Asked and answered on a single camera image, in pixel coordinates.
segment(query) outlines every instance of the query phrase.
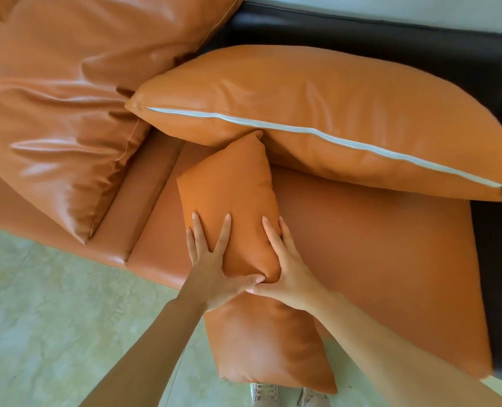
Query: white shoe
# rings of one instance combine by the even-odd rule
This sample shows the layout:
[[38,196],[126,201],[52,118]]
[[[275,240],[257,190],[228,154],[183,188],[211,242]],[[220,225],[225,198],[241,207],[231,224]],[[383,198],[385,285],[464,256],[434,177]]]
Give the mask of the white shoe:
[[315,390],[303,388],[297,407],[332,407],[328,396]]
[[251,383],[253,407],[280,407],[276,384]]

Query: person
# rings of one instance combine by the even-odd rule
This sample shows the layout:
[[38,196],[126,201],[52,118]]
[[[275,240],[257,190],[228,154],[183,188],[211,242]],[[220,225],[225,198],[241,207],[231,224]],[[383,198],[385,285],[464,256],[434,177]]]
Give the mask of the person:
[[[392,407],[502,407],[502,397],[462,370],[414,346],[379,324],[342,294],[325,288],[298,253],[289,228],[279,219],[282,238],[266,218],[263,226],[279,257],[281,277],[227,277],[223,255],[230,236],[227,215],[213,252],[198,215],[187,230],[192,270],[177,298],[169,301],[139,340],[85,398],[81,407],[157,407],[166,383],[194,328],[206,311],[247,290],[315,316]],[[279,405],[275,387],[253,384],[253,407]],[[300,406],[322,407],[309,390]]]

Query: white zipper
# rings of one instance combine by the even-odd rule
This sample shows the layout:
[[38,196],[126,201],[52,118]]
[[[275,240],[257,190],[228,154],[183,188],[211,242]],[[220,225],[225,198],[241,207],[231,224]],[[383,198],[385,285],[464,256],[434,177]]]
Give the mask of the white zipper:
[[465,179],[468,179],[468,180],[473,181],[478,184],[487,185],[488,187],[492,187],[492,188],[497,188],[497,189],[501,190],[501,195],[502,195],[502,184],[496,183],[496,182],[491,181],[487,178],[478,177],[478,176],[475,176],[475,175],[470,174],[465,171],[457,170],[452,167],[447,167],[445,165],[441,165],[441,164],[433,163],[431,161],[423,160],[422,158],[410,156],[410,155],[403,154],[403,153],[398,153],[396,151],[386,150],[381,147],[377,147],[375,145],[366,144],[366,143],[359,143],[357,141],[347,140],[345,138],[329,136],[328,134],[325,134],[322,131],[319,131],[318,129],[314,129],[311,127],[297,127],[297,126],[289,126],[289,125],[284,125],[284,124],[277,124],[274,122],[261,122],[259,120],[251,120],[248,118],[226,116],[224,114],[219,114],[219,113],[205,113],[202,111],[190,111],[190,110],[182,110],[182,109],[158,109],[155,107],[146,107],[146,109],[156,111],[158,113],[174,114],[177,116],[189,116],[189,117],[196,117],[196,118],[219,118],[221,120],[225,120],[226,122],[232,122],[234,124],[255,127],[257,129],[279,129],[281,131],[289,131],[291,133],[314,134],[315,136],[321,137],[322,139],[324,139],[326,141],[329,141],[329,142],[335,143],[335,144],[339,144],[339,145],[343,145],[343,146],[349,147],[351,149],[371,151],[375,154],[378,154],[379,156],[391,158],[394,160],[404,160],[404,161],[416,164],[420,167],[423,167],[423,168],[426,168],[429,170],[445,172],[447,174],[454,174],[456,176],[463,177]]

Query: person's left arm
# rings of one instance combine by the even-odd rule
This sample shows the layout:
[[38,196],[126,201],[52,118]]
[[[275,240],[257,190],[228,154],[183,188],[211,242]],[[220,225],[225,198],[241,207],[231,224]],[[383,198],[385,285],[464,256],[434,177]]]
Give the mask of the person's left arm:
[[213,252],[200,218],[187,230],[192,270],[178,297],[169,301],[139,340],[85,398],[80,407],[157,407],[183,349],[202,315],[264,280],[261,274],[227,277],[222,270],[231,217]]

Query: wall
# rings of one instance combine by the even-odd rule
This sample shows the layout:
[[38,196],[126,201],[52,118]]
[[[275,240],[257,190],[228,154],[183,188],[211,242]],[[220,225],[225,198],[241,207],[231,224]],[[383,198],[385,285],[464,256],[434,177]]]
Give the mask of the wall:
[[343,16],[502,33],[502,0],[249,1]]

